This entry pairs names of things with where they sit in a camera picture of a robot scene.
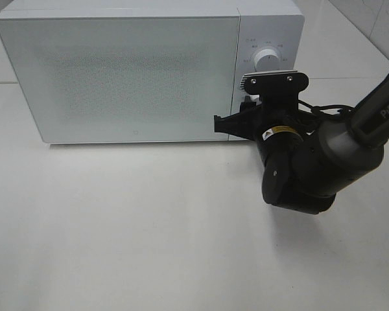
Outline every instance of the white microwave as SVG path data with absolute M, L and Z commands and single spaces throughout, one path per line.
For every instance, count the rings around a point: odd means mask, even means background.
M 292 69 L 291 0 L 14 0 L 0 37 L 46 143 L 225 141 L 242 76 Z

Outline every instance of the cable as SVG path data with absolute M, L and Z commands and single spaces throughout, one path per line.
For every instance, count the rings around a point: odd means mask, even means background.
M 353 110 L 353 107 L 347 105 L 326 105 L 326 106 L 313 106 L 303 100 L 298 100 L 298 103 L 310 109 L 313 115 L 321 119 L 330 119 L 330 120 L 342 120 L 348 116 L 348 114 Z M 330 113 L 323 112 L 322 110 L 337 109 L 338 114 L 332 115 Z

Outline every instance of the white tabletop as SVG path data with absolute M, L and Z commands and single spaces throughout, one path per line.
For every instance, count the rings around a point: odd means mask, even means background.
M 356 104 L 389 63 L 297 2 L 302 99 Z M 311 216 L 264 204 L 253 143 L 46 145 L 11 81 L 0 46 L 0 311 L 389 310 L 389 143 Z

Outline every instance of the black robotic arm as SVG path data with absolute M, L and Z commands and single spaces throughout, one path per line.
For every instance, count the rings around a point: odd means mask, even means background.
M 299 100 L 308 84 L 296 71 L 244 75 L 241 88 L 259 101 L 247 96 L 239 113 L 215 116 L 215 131 L 257 143 L 265 202 L 318 214 L 338 191 L 381 164 L 389 139 L 389 75 L 355 108 Z

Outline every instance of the microwave control panel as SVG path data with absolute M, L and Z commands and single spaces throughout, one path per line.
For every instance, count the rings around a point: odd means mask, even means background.
M 243 75 L 294 68 L 303 24 L 301 14 L 241 15 L 231 114 L 239 112 L 246 95 L 240 88 Z

